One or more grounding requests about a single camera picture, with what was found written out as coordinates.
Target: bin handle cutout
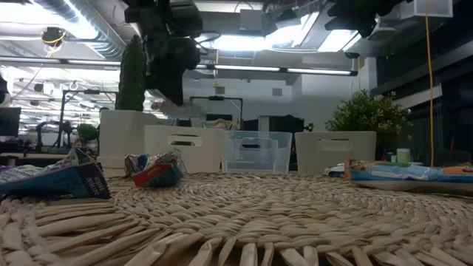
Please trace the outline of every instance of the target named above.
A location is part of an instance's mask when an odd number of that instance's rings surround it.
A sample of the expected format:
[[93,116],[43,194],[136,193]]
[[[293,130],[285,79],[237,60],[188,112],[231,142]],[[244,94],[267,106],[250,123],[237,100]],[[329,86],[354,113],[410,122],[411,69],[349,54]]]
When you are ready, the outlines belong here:
[[245,137],[242,139],[241,146],[245,149],[272,149],[273,140],[270,138]]
[[192,134],[172,134],[168,136],[168,144],[173,146],[201,147],[202,138]]
[[353,143],[349,139],[319,139],[317,146],[321,151],[351,151]]

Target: white storage bin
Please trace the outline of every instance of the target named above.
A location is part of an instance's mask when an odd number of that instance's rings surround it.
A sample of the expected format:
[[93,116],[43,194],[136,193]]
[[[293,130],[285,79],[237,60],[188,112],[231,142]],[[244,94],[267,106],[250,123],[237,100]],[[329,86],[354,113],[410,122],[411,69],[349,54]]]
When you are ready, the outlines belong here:
[[299,132],[296,150],[300,174],[323,174],[347,158],[374,160],[376,132]]
[[292,138],[284,132],[227,132],[222,170],[286,174]]
[[221,129],[146,126],[145,152],[159,154],[178,149],[188,173],[219,172],[224,137]]
[[129,110],[101,112],[100,154],[104,168],[125,168],[127,154],[144,154],[145,125],[157,123],[155,115]]

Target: cactus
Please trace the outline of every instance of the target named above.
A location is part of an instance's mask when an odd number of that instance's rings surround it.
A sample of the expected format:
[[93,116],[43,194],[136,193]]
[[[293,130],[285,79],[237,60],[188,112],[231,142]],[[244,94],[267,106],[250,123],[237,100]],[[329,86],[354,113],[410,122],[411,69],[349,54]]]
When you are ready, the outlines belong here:
[[146,91],[146,55],[140,37],[134,35],[123,52],[116,110],[142,112]]

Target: woven straw surface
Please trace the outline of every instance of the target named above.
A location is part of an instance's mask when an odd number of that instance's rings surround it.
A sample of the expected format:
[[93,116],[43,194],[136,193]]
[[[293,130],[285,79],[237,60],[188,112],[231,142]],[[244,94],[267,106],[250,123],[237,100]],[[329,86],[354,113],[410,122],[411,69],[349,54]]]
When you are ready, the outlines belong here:
[[108,181],[108,202],[4,200],[0,265],[473,265],[468,198],[298,175]]

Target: potted plant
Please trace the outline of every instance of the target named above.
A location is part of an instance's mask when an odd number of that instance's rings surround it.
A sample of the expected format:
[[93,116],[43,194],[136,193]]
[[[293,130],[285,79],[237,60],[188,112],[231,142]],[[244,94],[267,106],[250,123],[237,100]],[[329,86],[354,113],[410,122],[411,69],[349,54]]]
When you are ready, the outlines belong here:
[[157,118],[143,113],[146,55],[135,35],[123,52],[115,110],[101,112],[100,156],[105,168],[123,168],[127,154],[144,154],[144,126]]
[[82,143],[81,148],[84,148],[87,142],[97,139],[98,136],[97,129],[93,125],[86,123],[82,123],[77,127],[77,133]]
[[351,99],[343,100],[325,122],[328,131],[373,131],[377,133],[376,159],[384,156],[402,128],[411,126],[408,111],[394,103],[395,93],[372,96],[367,90],[355,92]]

